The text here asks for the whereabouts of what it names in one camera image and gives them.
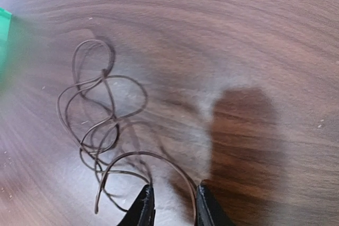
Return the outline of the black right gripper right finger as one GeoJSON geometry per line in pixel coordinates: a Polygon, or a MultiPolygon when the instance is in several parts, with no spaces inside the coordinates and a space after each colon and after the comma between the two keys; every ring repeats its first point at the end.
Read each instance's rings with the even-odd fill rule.
{"type": "Polygon", "coordinates": [[[223,208],[206,184],[201,183],[197,187],[196,205],[197,225],[233,225],[233,221],[224,212],[223,208]]]}

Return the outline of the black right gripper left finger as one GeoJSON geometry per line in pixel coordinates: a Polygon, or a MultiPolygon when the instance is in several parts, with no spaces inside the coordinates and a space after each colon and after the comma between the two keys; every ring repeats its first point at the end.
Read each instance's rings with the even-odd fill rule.
{"type": "Polygon", "coordinates": [[[150,184],[145,185],[117,226],[152,226],[155,218],[155,195],[150,184]]]}

